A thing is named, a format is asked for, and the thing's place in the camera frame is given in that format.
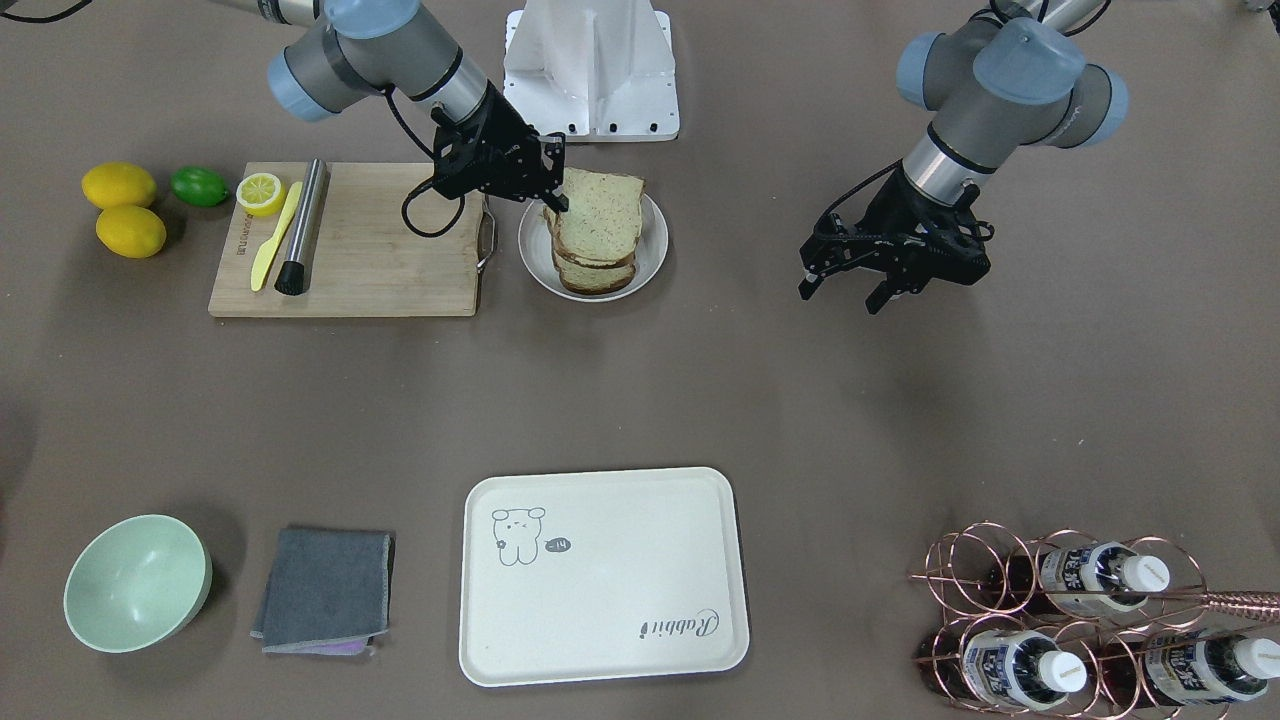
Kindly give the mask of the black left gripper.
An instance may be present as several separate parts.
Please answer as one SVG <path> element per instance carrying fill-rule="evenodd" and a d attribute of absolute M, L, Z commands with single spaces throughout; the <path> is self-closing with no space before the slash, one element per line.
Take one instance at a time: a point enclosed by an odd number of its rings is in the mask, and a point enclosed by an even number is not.
<path fill-rule="evenodd" d="M 863 219 L 844 223 L 836 208 L 883 176 L 888 179 Z M 858 268 L 884 274 L 867 296 L 870 315 L 904 293 L 924 290 L 932 279 L 977 283 L 991 269 L 986 242 L 995 236 L 992 224 L 972 211 L 979 195 L 977 184 L 966 181 L 957 204 L 945 205 L 916 190 L 900 164 L 874 173 L 835 200 L 814 224 L 800 249 L 805 268 L 800 299 L 812 299 L 826 278 Z"/>

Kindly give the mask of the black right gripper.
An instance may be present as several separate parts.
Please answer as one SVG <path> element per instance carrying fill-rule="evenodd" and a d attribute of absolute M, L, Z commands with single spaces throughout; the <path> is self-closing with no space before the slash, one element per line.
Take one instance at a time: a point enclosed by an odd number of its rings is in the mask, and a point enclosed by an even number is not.
<path fill-rule="evenodd" d="M 462 120 L 452 120 L 440 102 L 430 118 L 436 123 L 431 186 L 442 196 L 480 191 L 517 202 L 539 199 L 557 215 L 568 211 L 561 188 L 566 133 L 539 135 L 494 85 Z"/>

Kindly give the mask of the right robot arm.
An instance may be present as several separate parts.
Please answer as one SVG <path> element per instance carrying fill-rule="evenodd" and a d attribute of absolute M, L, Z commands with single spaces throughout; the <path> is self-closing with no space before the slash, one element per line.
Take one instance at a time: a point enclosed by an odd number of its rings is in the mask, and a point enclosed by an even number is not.
<path fill-rule="evenodd" d="M 553 211 L 564 135 L 540 135 L 420 1 L 241 1 L 238 8 L 303 36 L 268 68 L 278 102 L 303 120 L 338 115 L 397 90 L 436 123 L 428 187 L 445 199 L 479 191 Z"/>

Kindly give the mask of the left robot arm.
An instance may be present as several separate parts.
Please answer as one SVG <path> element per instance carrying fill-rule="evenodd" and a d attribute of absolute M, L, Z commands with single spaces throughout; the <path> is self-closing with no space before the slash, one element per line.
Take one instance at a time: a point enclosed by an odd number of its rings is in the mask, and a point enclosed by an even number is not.
<path fill-rule="evenodd" d="M 991 263 L 993 227 L 972 206 L 1023 146 L 1087 147 L 1125 120 L 1123 78 L 1074 44 L 1105 1 L 989 1 L 952 33 L 925 33 L 902 51 L 896 85 L 932 113 L 924 136 L 876 173 L 879 188 L 859 222 L 827 208 L 800 249 L 797 291 L 810 299 L 837 273 L 863 268 L 882 282 L 869 313 L 920 293 L 931 281 L 970 286 Z"/>

